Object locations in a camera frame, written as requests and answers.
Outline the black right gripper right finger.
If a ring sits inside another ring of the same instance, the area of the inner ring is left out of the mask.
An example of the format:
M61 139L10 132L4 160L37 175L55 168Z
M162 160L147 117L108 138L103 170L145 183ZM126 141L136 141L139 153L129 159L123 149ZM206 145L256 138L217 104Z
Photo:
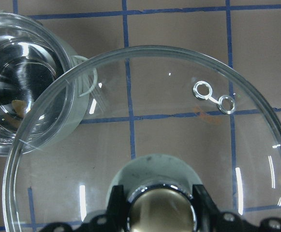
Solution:
M197 218L199 232L222 232L222 213L203 185L193 185L192 204Z

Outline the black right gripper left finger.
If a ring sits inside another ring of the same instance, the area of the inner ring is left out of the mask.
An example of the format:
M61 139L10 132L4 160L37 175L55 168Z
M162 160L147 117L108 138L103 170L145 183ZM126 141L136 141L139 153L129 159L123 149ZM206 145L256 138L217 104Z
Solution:
M128 202L123 185L111 188L106 209L106 228L108 232L127 232L128 213L131 204Z

